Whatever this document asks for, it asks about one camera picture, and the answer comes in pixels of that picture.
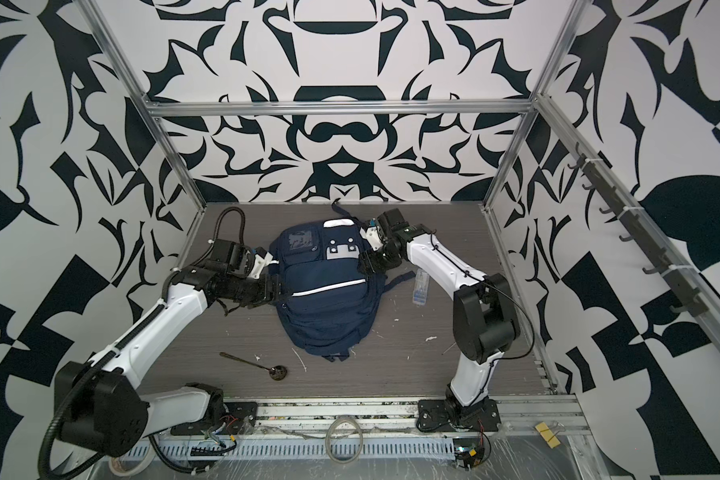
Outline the clear plastic pen box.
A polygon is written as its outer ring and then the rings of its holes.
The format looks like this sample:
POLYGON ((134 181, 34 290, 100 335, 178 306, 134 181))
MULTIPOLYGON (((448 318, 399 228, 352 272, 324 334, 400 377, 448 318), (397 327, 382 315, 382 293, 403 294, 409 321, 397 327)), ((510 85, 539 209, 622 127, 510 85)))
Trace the clear plastic pen box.
POLYGON ((415 275, 415 284, 412 293, 412 303, 416 306, 423 307, 427 303, 429 292, 430 276, 419 268, 415 275))

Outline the navy blue student backpack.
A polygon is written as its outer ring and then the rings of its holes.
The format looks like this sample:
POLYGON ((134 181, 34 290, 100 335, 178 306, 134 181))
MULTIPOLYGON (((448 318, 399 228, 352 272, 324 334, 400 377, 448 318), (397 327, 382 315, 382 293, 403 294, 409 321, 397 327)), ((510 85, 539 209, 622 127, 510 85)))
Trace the navy blue student backpack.
POLYGON ((361 272, 360 256, 372 250, 362 223, 336 203, 332 210, 335 218, 288 227, 269 248, 269 273, 283 288, 275 307, 285 332, 295 346, 330 362, 348 359, 372 330, 383 295, 416 276, 361 272))

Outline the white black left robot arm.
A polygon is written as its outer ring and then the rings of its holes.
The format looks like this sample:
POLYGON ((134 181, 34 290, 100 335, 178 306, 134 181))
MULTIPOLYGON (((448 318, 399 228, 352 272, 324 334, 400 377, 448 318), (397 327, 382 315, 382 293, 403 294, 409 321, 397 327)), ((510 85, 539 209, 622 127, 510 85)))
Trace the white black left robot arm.
POLYGON ((195 262, 173 271, 156 304, 84 363, 70 362, 54 381, 55 413, 41 442, 43 479, 72 479, 102 457, 120 457, 144 437, 177 425, 216 429, 223 393, 205 384, 142 396, 138 389, 166 348, 213 303, 236 308, 270 304, 282 293, 274 261, 242 238, 213 237, 195 262))

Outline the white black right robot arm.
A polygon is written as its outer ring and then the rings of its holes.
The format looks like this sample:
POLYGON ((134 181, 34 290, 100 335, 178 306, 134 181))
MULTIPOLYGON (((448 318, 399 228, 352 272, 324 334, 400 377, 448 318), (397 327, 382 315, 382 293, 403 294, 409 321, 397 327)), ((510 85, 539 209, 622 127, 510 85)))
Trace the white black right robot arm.
POLYGON ((495 369, 521 336, 524 311, 506 278, 489 276, 458 258, 422 226, 383 227, 372 220, 360 227, 370 250, 360 256, 364 273, 384 273, 407 261, 426 273, 452 300, 452 332, 460 359, 446 390, 454 415, 470 415, 488 398, 495 369))

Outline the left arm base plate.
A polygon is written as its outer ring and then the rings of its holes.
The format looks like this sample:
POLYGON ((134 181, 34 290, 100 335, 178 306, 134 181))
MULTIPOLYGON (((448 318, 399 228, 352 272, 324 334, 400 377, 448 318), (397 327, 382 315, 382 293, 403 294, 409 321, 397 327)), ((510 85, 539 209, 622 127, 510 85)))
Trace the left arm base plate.
POLYGON ((255 401, 225 401, 213 403, 204 418, 183 423, 170 429, 173 436, 245 434, 256 426, 259 404, 255 401))

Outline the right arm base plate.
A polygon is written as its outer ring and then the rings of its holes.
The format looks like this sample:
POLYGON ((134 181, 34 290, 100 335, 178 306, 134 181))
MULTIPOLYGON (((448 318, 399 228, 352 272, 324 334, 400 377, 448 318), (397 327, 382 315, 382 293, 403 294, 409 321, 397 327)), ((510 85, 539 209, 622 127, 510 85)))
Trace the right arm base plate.
POLYGON ((420 432, 497 432, 501 423, 498 405, 489 397, 463 406, 448 390, 444 399, 417 402, 416 428, 420 432))

